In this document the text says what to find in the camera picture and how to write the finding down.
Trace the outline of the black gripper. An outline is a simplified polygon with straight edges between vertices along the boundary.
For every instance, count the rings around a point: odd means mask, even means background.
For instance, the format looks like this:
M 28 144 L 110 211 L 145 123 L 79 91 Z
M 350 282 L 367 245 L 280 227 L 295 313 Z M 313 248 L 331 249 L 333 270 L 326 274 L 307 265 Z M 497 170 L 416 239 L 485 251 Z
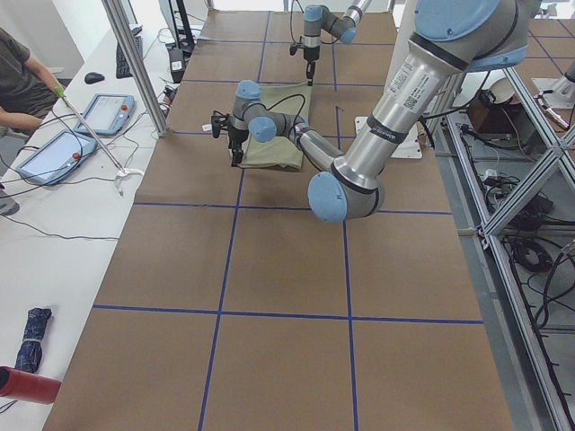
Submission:
M 243 143 L 248 139 L 248 129 L 237 127 L 238 121 L 231 114 L 213 110 L 210 117 L 211 132 L 214 138 L 219 138 L 222 131 L 228 136 L 228 149 L 231 151 L 231 166 L 239 167 L 243 161 Z
M 294 56 L 299 49 L 303 50 L 303 58 L 306 62 L 305 76 L 307 85 L 314 84 L 315 64 L 320 57 L 321 39 L 319 37 L 301 37 L 299 41 L 292 42 L 289 54 Z

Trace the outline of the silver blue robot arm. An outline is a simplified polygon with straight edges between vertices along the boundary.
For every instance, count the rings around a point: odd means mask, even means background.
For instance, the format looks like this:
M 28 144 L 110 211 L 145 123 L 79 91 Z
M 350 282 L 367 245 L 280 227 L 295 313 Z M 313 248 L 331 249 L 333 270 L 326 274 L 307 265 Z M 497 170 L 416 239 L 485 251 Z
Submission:
M 318 169 L 310 180 L 309 206 L 321 220 L 339 223 L 370 216 L 383 204 L 378 179 L 386 162 L 446 79 L 460 73 L 497 70 L 526 56 L 530 20 L 537 1 L 418 1 L 404 17 L 414 28 L 408 51 L 349 151 L 332 146 L 300 115 L 274 112 L 261 101 L 261 87 L 238 84 L 229 114 L 211 117 L 213 136 L 226 131 L 239 154 L 249 137 L 261 143 L 289 139 Z
M 289 21 L 292 43 L 289 54 L 294 56 L 299 49 L 303 51 L 306 62 L 305 76 L 307 85 L 314 84 L 316 61 L 320 58 L 322 31 L 333 38 L 332 44 L 340 41 L 350 44 L 358 33 L 358 25 L 371 5 L 371 0 L 353 1 L 342 17 L 336 16 L 326 5 L 310 4 L 302 10 L 304 17 L 303 35 L 298 40 L 293 35 L 293 19 Z

